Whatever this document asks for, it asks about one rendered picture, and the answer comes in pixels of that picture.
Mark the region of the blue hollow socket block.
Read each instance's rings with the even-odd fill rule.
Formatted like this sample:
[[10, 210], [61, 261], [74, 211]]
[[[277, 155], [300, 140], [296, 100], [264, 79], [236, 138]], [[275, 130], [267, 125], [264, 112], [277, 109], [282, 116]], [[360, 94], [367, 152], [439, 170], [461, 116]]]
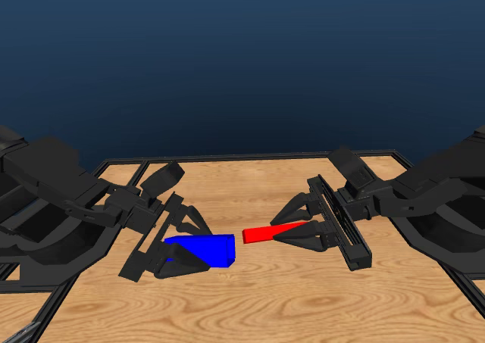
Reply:
[[236, 259], [236, 241], [233, 234], [176, 235], [164, 241], [183, 246], [210, 267], [228, 268]]

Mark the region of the thin red peg bar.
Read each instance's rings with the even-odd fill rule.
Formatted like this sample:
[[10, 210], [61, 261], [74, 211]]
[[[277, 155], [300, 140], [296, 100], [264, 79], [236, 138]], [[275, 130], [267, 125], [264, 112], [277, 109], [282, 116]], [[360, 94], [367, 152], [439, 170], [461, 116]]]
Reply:
[[287, 223], [277, 226], [263, 226], [242, 231], [242, 240], [244, 244], [266, 242], [274, 239], [274, 236], [282, 232], [301, 226], [305, 222]]

